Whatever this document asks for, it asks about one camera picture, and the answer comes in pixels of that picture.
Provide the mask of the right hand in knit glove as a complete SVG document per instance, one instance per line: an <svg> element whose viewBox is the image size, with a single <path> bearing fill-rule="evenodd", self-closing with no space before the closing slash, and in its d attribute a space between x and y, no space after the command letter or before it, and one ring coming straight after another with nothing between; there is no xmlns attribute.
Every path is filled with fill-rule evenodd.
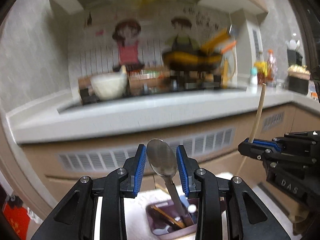
<svg viewBox="0 0 320 240"><path fill-rule="evenodd" d="M319 212L295 202L290 208L288 218L292 222L295 236L301 235L302 239L319 239Z"/></svg>

